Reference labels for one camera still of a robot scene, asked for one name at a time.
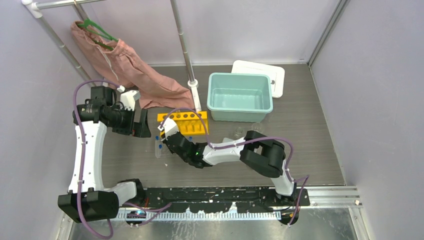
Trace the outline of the small glass flask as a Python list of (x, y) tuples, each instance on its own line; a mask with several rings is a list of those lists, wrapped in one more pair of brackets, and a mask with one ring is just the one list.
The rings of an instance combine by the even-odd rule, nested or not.
[(237, 140), (245, 136), (244, 130), (242, 127), (237, 127), (233, 132), (233, 139)]

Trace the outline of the glass beaker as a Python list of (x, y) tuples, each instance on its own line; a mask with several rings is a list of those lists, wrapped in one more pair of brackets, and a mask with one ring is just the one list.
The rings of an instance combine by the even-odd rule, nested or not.
[(258, 133), (263, 133), (265, 130), (265, 126), (261, 122), (254, 122), (251, 126), (252, 131), (256, 131)]

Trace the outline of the white squeeze bottle red cap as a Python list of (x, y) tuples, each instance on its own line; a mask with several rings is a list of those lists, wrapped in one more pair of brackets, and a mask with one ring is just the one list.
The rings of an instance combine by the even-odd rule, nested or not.
[(230, 138), (227, 138), (227, 137), (224, 137), (223, 138), (223, 140), (222, 140), (222, 143), (226, 146), (226, 145), (230, 145), (230, 146), (234, 146), (234, 145), (236, 145), (236, 144), (238, 144), (238, 143), (242, 143), (242, 142), (244, 142), (245, 141), (245, 139), (243, 138), (243, 137), (241, 137), (241, 138), (239, 138), (239, 139), (237, 139), (237, 140), (234, 140), (234, 139), (230, 139)]

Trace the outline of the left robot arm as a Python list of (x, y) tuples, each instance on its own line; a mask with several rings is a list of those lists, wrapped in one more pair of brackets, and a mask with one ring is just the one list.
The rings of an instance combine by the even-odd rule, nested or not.
[(73, 177), (64, 195), (57, 200), (58, 207), (76, 223), (113, 219), (125, 203), (141, 206), (146, 192), (141, 181), (131, 178), (106, 188), (102, 179), (104, 139), (108, 129), (112, 132), (149, 138), (147, 110), (142, 109), (136, 122), (135, 105), (141, 94), (128, 90), (117, 92), (106, 86), (94, 86), (90, 97), (78, 104), (72, 113), (76, 133), (76, 153)]

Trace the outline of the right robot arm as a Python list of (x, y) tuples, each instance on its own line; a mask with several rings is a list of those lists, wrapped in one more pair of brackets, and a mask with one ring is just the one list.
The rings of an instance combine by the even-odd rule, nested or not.
[(265, 136), (250, 130), (237, 140), (194, 143), (177, 131), (163, 133), (161, 141), (171, 153), (198, 169), (221, 163), (244, 163), (258, 174), (271, 179), (281, 204), (288, 206), (297, 199), (297, 184), (288, 169), (294, 146), (285, 138)]

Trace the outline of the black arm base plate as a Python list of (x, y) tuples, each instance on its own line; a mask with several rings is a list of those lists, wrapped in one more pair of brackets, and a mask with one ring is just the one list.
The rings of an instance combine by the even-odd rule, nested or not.
[(271, 213), (274, 210), (309, 206), (308, 191), (297, 189), (292, 196), (279, 196), (268, 186), (239, 187), (150, 187), (140, 198), (129, 201), (139, 207), (159, 209), (168, 203), (168, 213), (227, 213), (232, 206), (238, 213)]

